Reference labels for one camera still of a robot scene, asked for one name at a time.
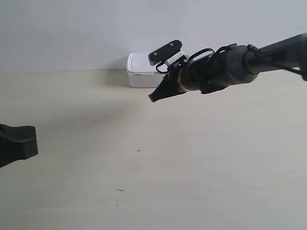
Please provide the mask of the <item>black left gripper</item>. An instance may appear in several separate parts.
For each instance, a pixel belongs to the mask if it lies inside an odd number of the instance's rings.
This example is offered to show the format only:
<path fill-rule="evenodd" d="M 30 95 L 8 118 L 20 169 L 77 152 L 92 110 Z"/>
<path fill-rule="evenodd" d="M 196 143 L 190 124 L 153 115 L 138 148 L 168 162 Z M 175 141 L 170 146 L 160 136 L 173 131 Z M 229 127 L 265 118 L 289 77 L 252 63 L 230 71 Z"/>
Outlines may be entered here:
<path fill-rule="evenodd" d="M 0 126 L 0 166 L 26 160 L 38 154 L 34 126 Z"/>

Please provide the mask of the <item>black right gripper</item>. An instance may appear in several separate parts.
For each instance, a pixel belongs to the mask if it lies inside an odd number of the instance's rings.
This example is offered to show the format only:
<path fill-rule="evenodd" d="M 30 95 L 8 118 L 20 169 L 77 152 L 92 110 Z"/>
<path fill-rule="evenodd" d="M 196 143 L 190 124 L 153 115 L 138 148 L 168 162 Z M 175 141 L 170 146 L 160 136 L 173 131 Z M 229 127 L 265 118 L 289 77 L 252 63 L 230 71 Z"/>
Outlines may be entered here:
<path fill-rule="evenodd" d="M 169 67 L 169 72 L 163 77 L 160 84 L 156 89 L 148 95 L 151 102 L 156 102 L 165 98 L 170 98 L 189 92 L 189 89 L 185 87 L 181 81 L 181 75 L 183 70 L 187 67 Z"/>

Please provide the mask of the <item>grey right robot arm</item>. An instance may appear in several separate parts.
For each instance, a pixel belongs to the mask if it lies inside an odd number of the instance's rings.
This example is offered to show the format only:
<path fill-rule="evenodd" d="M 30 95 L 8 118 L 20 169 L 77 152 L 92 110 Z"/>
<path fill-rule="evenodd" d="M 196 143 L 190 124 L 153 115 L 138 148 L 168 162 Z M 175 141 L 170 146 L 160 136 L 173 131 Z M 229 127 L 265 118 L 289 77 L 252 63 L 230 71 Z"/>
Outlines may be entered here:
<path fill-rule="evenodd" d="M 256 48 L 236 43 L 217 50 L 202 49 L 190 57 L 182 43 L 173 40 L 148 55 L 149 64 L 158 69 L 166 65 L 161 83 L 149 95 L 152 102 L 200 91 L 209 94 L 232 85 L 254 81 L 262 72 L 286 70 L 307 79 L 307 35 L 299 34 L 277 43 Z"/>

